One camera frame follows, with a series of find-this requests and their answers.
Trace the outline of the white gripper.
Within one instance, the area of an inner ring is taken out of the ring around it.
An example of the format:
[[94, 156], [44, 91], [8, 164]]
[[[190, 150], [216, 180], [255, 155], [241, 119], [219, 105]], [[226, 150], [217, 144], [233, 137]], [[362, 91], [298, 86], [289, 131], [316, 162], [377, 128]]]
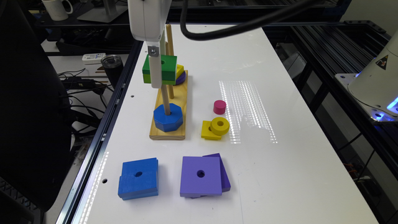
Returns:
[[147, 41], [152, 88], [162, 86], [161, 55], [166, 54], [164, 26], [171, 3], [172, 0], [127, 1], [131, 34], [136, 40]]

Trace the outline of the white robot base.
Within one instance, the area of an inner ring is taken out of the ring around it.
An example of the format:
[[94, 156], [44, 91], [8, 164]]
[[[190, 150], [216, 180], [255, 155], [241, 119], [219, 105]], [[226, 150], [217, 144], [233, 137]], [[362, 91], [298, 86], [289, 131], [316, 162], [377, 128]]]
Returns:
[[335, 78], [375, 122], [397, 121], [397, 34], [359, 73]]

